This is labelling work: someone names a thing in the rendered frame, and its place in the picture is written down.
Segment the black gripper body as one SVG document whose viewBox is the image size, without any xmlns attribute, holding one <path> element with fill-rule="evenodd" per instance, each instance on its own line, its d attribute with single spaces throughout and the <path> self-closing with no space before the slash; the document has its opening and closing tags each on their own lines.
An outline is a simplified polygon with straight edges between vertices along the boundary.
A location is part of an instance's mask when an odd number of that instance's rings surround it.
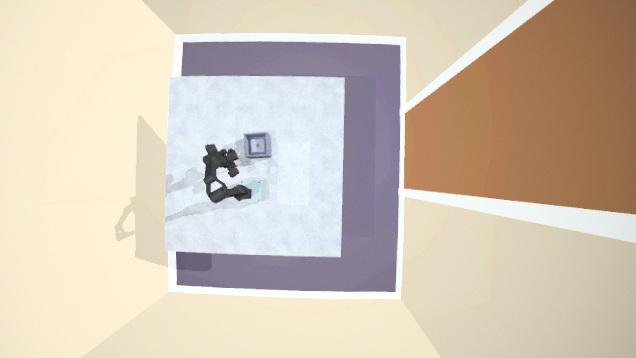
<svg viewBox="0 0 636 358">
<path fill-rule="evenodd" d="M 221 156 L 221 157 L 223 157 L 223 158 L 225 159 L 225 164 L 224 164 L 223 166 L 220 166 L 220 168 L 222 168 L 222 167 L 224 167 L 224 168 L 228 168 L 228 170 L 229 170 L 229 172 L 228 172 L 229 176 L 230 176 L 231 178 L 234 178 L 236 175 L 238 175 L 238 174 L 240 173 L 240 171 L 238 170 L 238 168 L 237 168 L 237 167 L 235 167 L 235 165 L 234 165 L 233 163 L 229 163 L 229 162 L 227 161 L 227 159 L 226 159 L 227 157 L 224 155 L 224 154 L 226 154 L 226 153 L 227 153 L 227 150 L 226 150 L 226 149 L 222 148 L 222 149 L 220 149 L 218 152 L 219 152 L 219 156 Z M 234 167 L 235 167 L 235 168 L 234 168 Z"/>
</svg>

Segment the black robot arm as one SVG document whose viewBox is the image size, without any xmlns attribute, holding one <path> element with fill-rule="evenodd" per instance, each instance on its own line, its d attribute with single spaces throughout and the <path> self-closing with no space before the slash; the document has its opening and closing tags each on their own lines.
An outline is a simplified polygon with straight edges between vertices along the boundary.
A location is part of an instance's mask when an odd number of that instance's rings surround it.
<svg viewBox="0 0 636 358">
<path fill-rule="evenodd" d="M 206 194 L 208 195 L 211 202 L 217 204 L 220 201 L 234 197 L 239 202 L 243 199 L 251 199 L 251 189 L 248 189 L 246 186 L 239 184 L 231 189 L 228 189 L 225 183 L 218 180 L 216 177 L 216 169 L 225 164 L 225 159 L 219 156 L 218 148 L 215 144 L 210 144 L 205 146 L 205 150 L 208 152 L 205 156 L 202 157 L 203 162 L 205 163 L 205 178 L 203 179 L 206 184 Z M 235 150 L 232 148 L 228 149 L 228 154 L 224 154 L 229 163 L 233 163 L 232 161 L 238 160 L 239 157 Z M 211 193 L 211 184 L 214 182 L 221 184 L 222 187 L 216 189 Z"/>
</svg>

